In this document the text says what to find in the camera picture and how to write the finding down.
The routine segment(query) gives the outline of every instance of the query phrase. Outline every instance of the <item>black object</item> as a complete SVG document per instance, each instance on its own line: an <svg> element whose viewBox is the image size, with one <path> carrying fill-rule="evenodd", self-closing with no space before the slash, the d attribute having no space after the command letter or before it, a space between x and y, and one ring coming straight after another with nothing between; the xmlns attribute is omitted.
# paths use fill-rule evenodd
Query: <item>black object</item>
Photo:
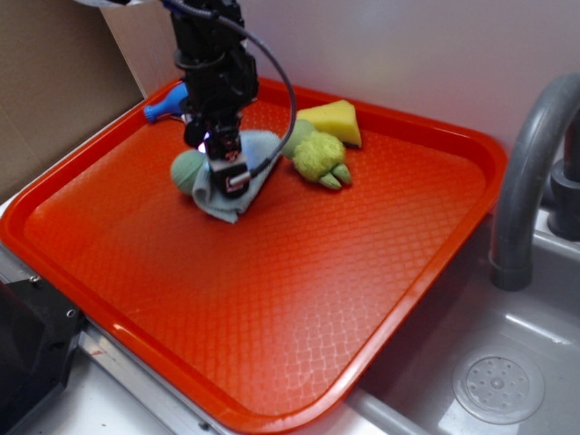
<svg viewBox="0 0 580 435"><path fill-rule="evenodd" d="M532 280L532 237L551 170L547 224L580 240L580 73L553 80L537 98L519 132L499 194L491 238L491 281L519 290ZM564 159L552 168L562 140Z"/></svg>
<svg viewBox="0 0 580 435"><path fill-rule="evenodd" d="M64 390L81 323L46 281L0 283L0 434Z"/></svg>
<svg viewBox="0 0 580 435"><path fill-rule="evenodd" d="M236 0L185 0L205 17L171 11L178 50L175 64L185 72L188 98L181 108L188 125L184 139L191 147L206 145L212 178L228 197L239 197L247 183L229 180L247 172L239 138L240 111L257 96L256 60L244 48L244 36L218 23L219 17L243 27Z"/></svg>

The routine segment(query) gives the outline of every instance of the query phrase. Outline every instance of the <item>blue handle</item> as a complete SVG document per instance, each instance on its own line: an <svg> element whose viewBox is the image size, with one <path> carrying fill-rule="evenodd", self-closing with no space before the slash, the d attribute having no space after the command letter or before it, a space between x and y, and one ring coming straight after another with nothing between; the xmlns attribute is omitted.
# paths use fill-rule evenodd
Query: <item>blue handle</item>
<svg viewBox="0 0 580 435"><path fill-rule="evenodd" d="M179 107L181 101L188 96L188 89L185 83L178 84L165 97L165 100L159 104L146 106L143 109L145 118L149 122L155 122L159 116L163 115L181 115L183 111Z"/></svg>

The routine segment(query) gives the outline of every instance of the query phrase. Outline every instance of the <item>black cable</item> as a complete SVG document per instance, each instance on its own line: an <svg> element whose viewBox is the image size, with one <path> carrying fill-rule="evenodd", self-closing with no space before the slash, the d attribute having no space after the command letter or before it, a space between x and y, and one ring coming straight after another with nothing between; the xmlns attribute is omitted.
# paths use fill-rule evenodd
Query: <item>black cable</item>
<svg viewBox="0 0 580 435"><path fill-rule="evenodd" d="M162 2L166 5L171 5L175 7L177 10L184 14L192 15L197 18L203 18L210 21L215 21L228 27L235 32L238 32L244 38L249 39L252 43L254 43L262 53L269 59L269 61L274 65L278 74L282 78L286 89L288 90L288 97L290 98L290 122L288 125L288 130L286 131L285 135L280 140L280 143L275 148L275 150L270 154L267 158L262 161L256 168L250 170L251 178L257 176L260 172L262 172L265 168L268 167L270 163L276 158L276 156L282 151L282 148L290 139L290 135L292 134L292 130L294 129L294 124L296 121L296 96L294 94L294 89L292 88L292 83L290 83L290 79L286 75L282 65L278 62L278 60L274 57L274 54L270 51L268 46L262 41L259 37L255 34L252 34L243 26L239 25L238 23L226 18L223 15L220 15L217 11L208 11L205 9L197 9L196 7L186 5L181 0L162 0Z"/></svg>

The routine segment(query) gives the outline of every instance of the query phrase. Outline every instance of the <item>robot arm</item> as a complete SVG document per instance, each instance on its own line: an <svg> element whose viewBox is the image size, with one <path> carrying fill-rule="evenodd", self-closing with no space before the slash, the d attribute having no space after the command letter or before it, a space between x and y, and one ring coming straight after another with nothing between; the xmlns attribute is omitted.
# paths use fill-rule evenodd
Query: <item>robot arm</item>
<svg viewBox="0 0 580 435"><path fill-rule="evenodd" d="M136 5L149 0L76 0L93 6ZM265 169L284 147L295 122L292 85L267 47L244 29L236 0L161 0L171 12L178 50L175 64L185 72L188 98L185 142L206 145L214 184L230 198L243 195L249 181ZM256 61L243 45L256 44L273 63L285 83L291 106L290 125L275 152L248 170L239 138L241 110L256 99Z"/></svg>

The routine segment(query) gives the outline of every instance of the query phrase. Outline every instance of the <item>tray rim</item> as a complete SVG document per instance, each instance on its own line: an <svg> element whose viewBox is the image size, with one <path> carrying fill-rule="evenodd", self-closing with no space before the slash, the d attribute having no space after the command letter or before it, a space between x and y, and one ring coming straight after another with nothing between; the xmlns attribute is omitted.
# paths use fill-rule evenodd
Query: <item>tray rim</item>
<svg viewBox="0 0 580 435"><path fill-rule="evenodd" d="M91 164L113 150L121 141L144 125L147 121L142 114L143 107L162 100L176 83L168 83L147 100L136 105L107 129L97 133L78 150L57 163L18 194L8 206L2 218L0 218L0 240L37 273L45 276L57 288L62 288L63 291L66 291L67 295L75 303L79 304L80 302L79 305L83 306L87 311L99 313L98 319L93 318L92 320L97 321L101 327L119 340L121 344L131 349L146 364L153 368L162 367L160 374L169 383L176 386L180 391L186 390L183 387L185 385L187 386L187 391L202 391L210 394L211 392L216 393L218 388L209 380L192 379L191 373L193 369L186 366L186 364L179 364L177 358L173 358L174 361L169 363L170 355L163 352L160 346L152 345L147 343L147 340L143 340L143 333L137 336L132 331L122 327L120 324L132 324L132 322L126 317L122 318L123 322L119 322L120 317L118 315L111 315L110 310L112 307L109 304L90 295L83 296L83 284L74 276L69 276L64 272L48 255L35 251L34 247L24 237L26 220L34 213L36 207L43 204L51 195L55 194L68 182L90 167ZM295 91L299 107L311 107L342 98L302 87L295 87ZM286 105L287 97L284 85L280 82L261 78L258 99L277 105ZM421 141L421 138L424 138L426 134L445 139L443 149L430 145L431 142L417 144L436 150L443 150L472 161L481 168L486 179L486 188L474 207L459 225L452 230L443 246L429 260L421 274L412 282L398 303L388 313L385 320L372 333L330 388L316 401L301 410L296 410L286 415L270 416L258 415L247 410L241 404L229 398L224 392L217 394L216 397L213 397L213 400L211 400L212 398L204 398L202 401L194 400L189 394L184 392L208 414L231 430L248 433L295 430L329 411L354 386L355 382L363 374L364 369L371 363L372 358L386 345L389 337L410 314L413 306L429 291L430 285L466 242L465 235L469 236L475 230L497 199L503 173L507 165L507 156L501 146L489 136L445 122L430 120L362 101L348 100L356 107L357 119L362 130L385 134L385 131L390 127L397 125L400 130L395 131L395 133L401 134L392 134L391 132L391 136L397 139L410 140L416 143ZM465 142L472 146L465 147Z"/></svg>

